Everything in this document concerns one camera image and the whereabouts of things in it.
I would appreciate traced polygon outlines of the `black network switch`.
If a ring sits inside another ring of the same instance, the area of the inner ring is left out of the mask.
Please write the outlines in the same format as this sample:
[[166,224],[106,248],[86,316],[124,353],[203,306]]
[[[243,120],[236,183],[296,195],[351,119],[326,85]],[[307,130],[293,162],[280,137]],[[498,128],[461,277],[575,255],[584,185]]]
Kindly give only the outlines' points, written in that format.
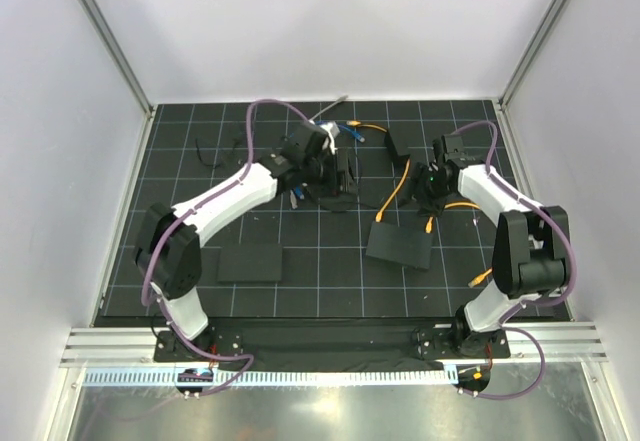
[[365,254],[372,259],[428,270],[432,246],[433,235],[424,229],[373,222]]
[[279,244],[247,244],[224,247],[218,259],[220,284],[276,284],[283,276],[283,247]]

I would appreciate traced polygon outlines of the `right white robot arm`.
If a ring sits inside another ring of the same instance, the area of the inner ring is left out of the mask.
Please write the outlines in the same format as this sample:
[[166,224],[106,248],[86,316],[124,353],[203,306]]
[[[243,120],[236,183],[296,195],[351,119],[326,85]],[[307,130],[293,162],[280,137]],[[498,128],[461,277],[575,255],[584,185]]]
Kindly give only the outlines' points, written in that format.
[[460,196],[495,226],[492,280],[456,311],[448,335],[457,355],[479,357],[517,311],[547,301],[573,281],[568,215],[525,196],[489,161],[468,154],[459,134],[440,137],[433,149],[435,160],[410,172],[409,196],[419,212],[436,218],[450,198]]

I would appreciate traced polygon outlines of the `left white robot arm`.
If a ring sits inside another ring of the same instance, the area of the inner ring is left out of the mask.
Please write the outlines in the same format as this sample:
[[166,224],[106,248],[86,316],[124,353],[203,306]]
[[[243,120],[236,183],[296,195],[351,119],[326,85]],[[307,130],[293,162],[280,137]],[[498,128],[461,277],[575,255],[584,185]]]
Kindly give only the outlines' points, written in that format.
[[133,260],[143,276],[141,302],[157,302],[177,329],[177,350],[190,361],[208,356],[212,338],[197,284],[202,248],[224,227],[287,191],[318,186],[335,194],[348,168],[336,146],[335,122],[301,123],[281,147],[247,162],[225,181],[173,206],[151,205],[145,212]]

